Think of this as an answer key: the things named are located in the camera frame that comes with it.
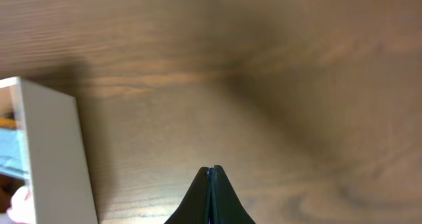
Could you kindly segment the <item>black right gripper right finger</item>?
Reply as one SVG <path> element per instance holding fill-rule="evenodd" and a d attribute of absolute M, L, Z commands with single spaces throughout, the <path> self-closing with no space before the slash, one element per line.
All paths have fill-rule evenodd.
<path fill-rule="evenodd" d="M 210 222 L 212 224 L 255 224 L 237 197 L 223 167 L 210 171 Z"/>

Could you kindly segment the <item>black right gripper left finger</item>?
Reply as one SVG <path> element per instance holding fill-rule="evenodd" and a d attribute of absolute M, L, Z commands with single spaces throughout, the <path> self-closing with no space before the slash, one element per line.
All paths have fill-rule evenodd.
<path fill-rule="evenodd" d="M 178 208 L 165 224 L 209 224 L 210 169 L 201 167 Z"/>

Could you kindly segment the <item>white cardboard box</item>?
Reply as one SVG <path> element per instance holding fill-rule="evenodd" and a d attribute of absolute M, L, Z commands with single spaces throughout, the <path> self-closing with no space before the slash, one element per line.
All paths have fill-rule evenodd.
<path fill-rule="evenodd" d="M 13 112 L 26 137 L 36 223 L 96 224 L 76 101 L 20 77 L 1 80 L 1 114 Z M 7 211 L 2 223 L 13 223 Z"/>

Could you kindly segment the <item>yellow grey toy dump truck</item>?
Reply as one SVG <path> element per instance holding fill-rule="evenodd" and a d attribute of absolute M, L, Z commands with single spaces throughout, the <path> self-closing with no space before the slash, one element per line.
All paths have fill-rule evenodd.
<path fill-rule="evenodd" d="M 1 174 L 30 179 L 25 133 L 11 111 L 1 114 Z"/>

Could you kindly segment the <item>brown plush capybara with orange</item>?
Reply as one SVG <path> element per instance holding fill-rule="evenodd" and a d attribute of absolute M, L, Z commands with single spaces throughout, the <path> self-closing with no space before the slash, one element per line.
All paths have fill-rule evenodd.
<path fill-rule="evenodd" d="M 25 182 L 20 179 L 1 175 L 0 177 L 0 212 L 5 213 L 6 210 L 11 206 L 11 198 L 13 194 L 22 186 Z"/>

